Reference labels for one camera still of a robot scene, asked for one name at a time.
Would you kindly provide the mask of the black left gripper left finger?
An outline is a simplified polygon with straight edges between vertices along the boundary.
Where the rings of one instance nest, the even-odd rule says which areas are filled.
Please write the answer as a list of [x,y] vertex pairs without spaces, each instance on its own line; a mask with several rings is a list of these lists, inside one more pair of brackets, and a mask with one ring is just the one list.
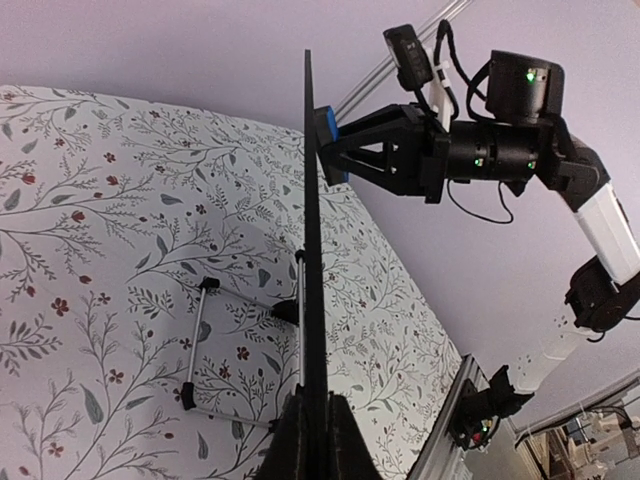
[[296,393],[286,404],[255,479],[299,480],[304,477],[304,397],[301,393]]

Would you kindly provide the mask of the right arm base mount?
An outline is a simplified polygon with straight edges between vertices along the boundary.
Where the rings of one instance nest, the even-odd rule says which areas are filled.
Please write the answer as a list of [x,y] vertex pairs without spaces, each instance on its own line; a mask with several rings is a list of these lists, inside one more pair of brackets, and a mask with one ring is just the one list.
[[449,423],[454,443],[463,449],[476,450],[488,445],[500,421],[519,412],[534,397],[533,393],[517,393],[510,383],[507,365],[503,365],[479,390],[466,379]]

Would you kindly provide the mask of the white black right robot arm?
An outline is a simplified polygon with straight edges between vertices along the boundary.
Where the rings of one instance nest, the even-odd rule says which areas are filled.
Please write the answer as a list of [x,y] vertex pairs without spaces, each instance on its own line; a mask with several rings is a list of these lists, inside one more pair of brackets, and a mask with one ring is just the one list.
[[520,195],[539,179],[594,249],[565,301],[596,343],[638,303],[639,244],[599,155],[562,118],[564,80],[556,63],[496,50],[472,78],[488,86],[485,115],[445,122],[422,103],[391,104],[341,126],[321,107],[313,114],[316,151],[331,185],[357,176],[428,204],[455,182],[492,181]]

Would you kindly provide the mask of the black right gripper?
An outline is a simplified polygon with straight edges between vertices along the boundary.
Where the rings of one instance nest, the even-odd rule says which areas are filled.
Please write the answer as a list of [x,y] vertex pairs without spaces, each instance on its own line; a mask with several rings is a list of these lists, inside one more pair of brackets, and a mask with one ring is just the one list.
[[[391,104],[337,128],[334,165],[397,196],[441,201],[451,180],[503,182],[515,196],[557,165],[553,124],[455,120],[444,130],[418,103]],[[381,151],[340,143],[382,143]],[[414,143],[397,145],[394,143]]]

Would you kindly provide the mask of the blue whiteboard eraser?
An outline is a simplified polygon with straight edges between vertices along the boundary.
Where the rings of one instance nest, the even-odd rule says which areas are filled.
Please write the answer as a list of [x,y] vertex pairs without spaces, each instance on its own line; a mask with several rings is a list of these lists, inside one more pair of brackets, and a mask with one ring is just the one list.
[[324,178],[329,186],[347,183],[349,174],[337,168],[331,156],[330,148],[339,139],[339,128],[331,106],[314,109],[316,134],[316,153],[320,160]]

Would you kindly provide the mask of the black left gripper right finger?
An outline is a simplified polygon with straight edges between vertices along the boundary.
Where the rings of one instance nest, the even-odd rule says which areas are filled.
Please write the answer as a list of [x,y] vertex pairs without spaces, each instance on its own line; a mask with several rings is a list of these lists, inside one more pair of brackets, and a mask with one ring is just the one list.
[[347,399],[331,393],[328,413],[330,479],[381,479]]

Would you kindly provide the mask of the white whiteboard black frame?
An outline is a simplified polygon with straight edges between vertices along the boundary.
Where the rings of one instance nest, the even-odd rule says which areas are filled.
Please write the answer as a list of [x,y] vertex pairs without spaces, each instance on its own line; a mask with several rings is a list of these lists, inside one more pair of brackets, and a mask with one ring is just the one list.
[[307,477],[325,479],[328,476],[328,388],[312,54],[309,49],[304,51],[304,207],[306,258],[304,384],[308,425]]

